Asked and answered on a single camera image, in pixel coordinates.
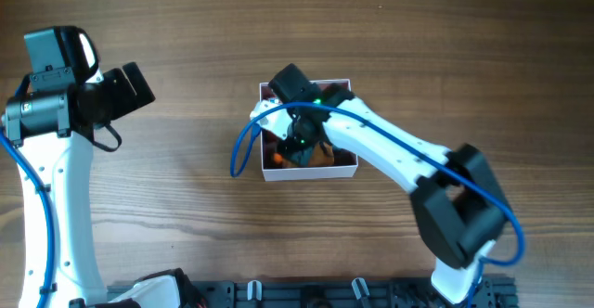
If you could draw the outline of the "brown plush toy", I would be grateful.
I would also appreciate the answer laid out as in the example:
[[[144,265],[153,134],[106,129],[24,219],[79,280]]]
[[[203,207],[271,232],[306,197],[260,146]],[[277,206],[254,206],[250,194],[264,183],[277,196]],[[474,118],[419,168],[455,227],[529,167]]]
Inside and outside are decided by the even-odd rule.
[[[277,152],[272,155],[271,160],[283,169],[330,167],[335,161],[332,146],[325,142],[320,142],[313,148],[303,151],[296,160],[291,160]]]

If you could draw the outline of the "red toy fire truck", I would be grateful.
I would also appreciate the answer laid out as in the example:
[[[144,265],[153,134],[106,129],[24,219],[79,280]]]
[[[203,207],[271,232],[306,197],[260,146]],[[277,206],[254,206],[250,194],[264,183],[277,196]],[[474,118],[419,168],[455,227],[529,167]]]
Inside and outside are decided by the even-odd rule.
[[[277,98],[277,97],[275,97],[275,96],[268,97],[266,100],[269,101],[270,103],[273,103],[273,104],[276,104],[276,105],[281,105],[282,104],[282,102],[280,101],[280,99]]]

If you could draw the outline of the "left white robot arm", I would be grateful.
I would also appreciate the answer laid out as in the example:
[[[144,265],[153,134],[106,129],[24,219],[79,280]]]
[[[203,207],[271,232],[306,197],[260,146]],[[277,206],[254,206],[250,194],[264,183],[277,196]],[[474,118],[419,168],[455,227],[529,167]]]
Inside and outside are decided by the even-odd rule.
[[[134,63],[101,72],[29,74],[6,104],[1,143],[19,167],[24,200],[21,307],[188,307],[200,294],[181,269],[138,279],[110,299],[98,271],[89,182],[97,127],[154,101]]]

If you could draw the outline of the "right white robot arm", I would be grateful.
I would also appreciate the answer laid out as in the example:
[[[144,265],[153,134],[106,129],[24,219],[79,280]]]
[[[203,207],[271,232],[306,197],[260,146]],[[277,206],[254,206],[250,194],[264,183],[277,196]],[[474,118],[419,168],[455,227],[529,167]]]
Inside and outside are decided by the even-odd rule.
[[[472,305],[488,254],[517,223],[484,155],[435,145],[384,120],[349,89],[272,83],[282,103],[275,132],[289,153],[319,143],[356,154],[410,197],[420,236],[436,258],[431,284],[449,303]]]

